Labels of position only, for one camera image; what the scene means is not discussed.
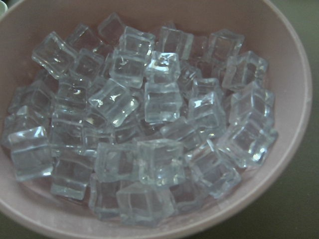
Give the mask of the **clear ice cubes pile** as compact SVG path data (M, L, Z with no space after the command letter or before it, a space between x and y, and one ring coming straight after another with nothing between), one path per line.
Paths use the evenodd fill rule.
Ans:
M17 180L50 177L53 195L135 226L223 197L277 138L268 62L243 42L172 22L143 32L116 13L96 31L49 33L32 51L41 70L4 120Z

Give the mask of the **pink bowl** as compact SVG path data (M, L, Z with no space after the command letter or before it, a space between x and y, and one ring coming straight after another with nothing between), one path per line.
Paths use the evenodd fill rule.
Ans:
M66 37L82 22L96 26L116 12L148 31L170 20L204 35L227 28L245 36L244 49L269 61L266 85L276 95L278 139L264 164L244 173L223 201L209 199L198 212L165 220L157 228L101 222L87 207L49 192L47 179L20 184L6 151L0 153L0 210L14 221L56 239L177 239L237 214L264 193L286 169L305 134L312 106L312 77L303 45L285 16L268 0L23 0L0 20L0 116L15 88L39 70L33 48L52 31Z

